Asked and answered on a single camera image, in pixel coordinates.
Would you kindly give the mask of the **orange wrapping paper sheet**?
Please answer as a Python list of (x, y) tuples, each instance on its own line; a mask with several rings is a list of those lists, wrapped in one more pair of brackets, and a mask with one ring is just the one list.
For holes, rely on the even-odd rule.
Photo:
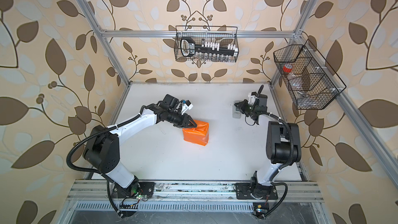
[(186, 142), (206, 146), (209, 141), (209, 123), (195, 120), (196, 128), (183, 129), (183, 139)]

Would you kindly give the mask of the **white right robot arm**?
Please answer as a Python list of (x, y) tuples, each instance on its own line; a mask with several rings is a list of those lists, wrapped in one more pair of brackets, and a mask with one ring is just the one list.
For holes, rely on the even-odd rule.
[(287, 123), (267, 110), (267, 95), (252, 92), (249, 100), (234, 103), (235, 109), (254, 121), (256, 125), (266, 125), (266, 163), (255, 171), (250, 184), (242, 191), (250, 192), (253, 198), (260, 199), (276, 187), (274, 180), (286, 167), (301, 159), (300, 131), (296, 123)]

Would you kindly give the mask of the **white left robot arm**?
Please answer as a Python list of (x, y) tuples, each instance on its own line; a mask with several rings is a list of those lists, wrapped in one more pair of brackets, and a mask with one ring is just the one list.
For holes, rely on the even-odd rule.
[(166, 121), (181, 129), (197, 127), (192, 117), (186, 113), (192, 108), (190, 101), (179, 100), (167, 94), (156, 104), (142, 106), (140, 112), (132, 118), (108, 128), (97, 126), (85, 145), (83, 157), (96, 169), (97, 174), (126, 189), (136, 181), (136, 176), (120, 160), (122, 144), (159, 122)]

